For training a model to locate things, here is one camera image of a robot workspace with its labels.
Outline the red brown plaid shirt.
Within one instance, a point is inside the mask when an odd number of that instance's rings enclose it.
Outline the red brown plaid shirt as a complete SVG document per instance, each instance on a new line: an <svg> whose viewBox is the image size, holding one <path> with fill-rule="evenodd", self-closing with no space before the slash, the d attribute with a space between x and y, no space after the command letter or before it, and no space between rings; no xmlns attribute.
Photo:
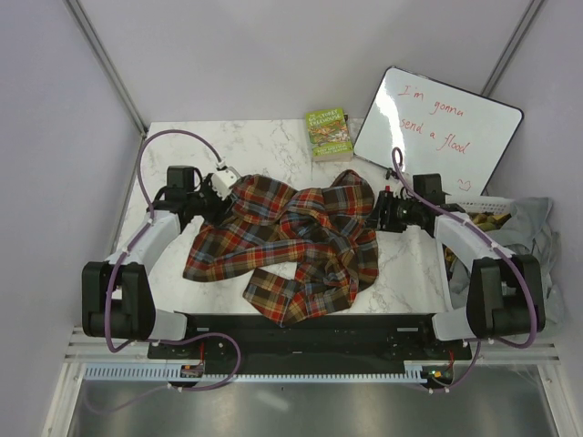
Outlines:
<svg viewBox="0 0 583 437"><path fill-rule="evenodd" d="M374 194L348 169L328 188L297 190L245 176L219 224L193 240L184 279L208 283L249 274L243 298L281 327L348 310L379 273L376 233L367 219Z"/></svg>

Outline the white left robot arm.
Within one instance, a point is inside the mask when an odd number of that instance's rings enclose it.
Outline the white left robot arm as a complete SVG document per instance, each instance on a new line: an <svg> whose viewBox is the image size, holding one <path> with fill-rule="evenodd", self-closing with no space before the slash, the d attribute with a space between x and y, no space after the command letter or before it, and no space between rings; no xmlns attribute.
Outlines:
<svg viewBox="0 0 583 437"><path fill-rule="evenodd" d="M82 328L88 337L108 340L168 340L180 358L199 350L199 334L177 312L158 310L148 275L170 243L196 217L224 218L240 175L223 166L203 177L197 168L172 166L167 183L147 207L140 228L120 249L82 270Z"/></svg>

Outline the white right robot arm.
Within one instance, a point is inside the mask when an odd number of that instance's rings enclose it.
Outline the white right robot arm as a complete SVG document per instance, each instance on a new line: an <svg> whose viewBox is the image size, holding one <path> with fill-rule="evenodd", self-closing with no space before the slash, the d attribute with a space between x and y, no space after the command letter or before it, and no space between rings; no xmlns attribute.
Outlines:
<svg viewBox="0 0 583 437"><path fill-rule="evenodd" d="M528 254L516 254L480 229L460 203L441 189L436 174L418 175L405 195L380 191L367 224L393 233L411 226L450 249L469 273L463 307L436 313L433 327L417 335L418 350L438 358L450 340L497 340L530 347L546 324L541 268Z"/></svg>

